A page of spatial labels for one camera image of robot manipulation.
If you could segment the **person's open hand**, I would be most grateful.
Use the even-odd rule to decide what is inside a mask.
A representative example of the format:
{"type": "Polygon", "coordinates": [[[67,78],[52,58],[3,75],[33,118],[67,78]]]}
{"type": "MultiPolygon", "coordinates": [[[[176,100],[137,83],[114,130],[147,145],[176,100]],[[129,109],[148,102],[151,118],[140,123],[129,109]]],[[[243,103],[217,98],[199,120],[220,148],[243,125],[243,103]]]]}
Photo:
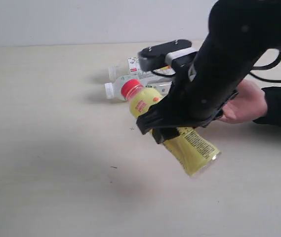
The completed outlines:
{"type": "Polygon", "coordinates": [[[229,124],[244,123],[266,115],[268,105],[265,92],[254,82],[244,79],[237,87],[238,95],[223,107],[219,119],[229,124]]]}

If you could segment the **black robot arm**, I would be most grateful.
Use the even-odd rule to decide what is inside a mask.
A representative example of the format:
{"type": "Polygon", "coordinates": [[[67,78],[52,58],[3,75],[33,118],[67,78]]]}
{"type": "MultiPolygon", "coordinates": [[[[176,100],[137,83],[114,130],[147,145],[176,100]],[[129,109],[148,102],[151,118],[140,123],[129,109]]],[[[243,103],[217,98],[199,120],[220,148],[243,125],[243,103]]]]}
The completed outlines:
{"type": "Polygon", "coordinates": [[[144,71],[170,66],[175,72],[169,93],[136,122],[157,143],[177,137],[180,127],[206,127],[220,118],[259,58],[268,49],[281,51],[281,0],[217,1],[208,28],[198,51],[178,39],[138,54],[144,71]]]}

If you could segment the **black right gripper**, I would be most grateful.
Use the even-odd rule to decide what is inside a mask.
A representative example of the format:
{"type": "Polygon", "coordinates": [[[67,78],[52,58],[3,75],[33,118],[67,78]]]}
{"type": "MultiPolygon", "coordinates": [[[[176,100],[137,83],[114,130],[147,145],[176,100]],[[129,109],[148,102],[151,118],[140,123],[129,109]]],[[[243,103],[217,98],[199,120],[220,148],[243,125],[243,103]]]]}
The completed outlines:
{"type": "Polygon", "coordinates": [[[169,95],[137,95],[136,125],[157,144],[180,135],[177,127],[199,127],[213,120],[237,85],[267,51],[256,37],[209,33],[193,60],[168,56],[176,72],[169,95]]]}

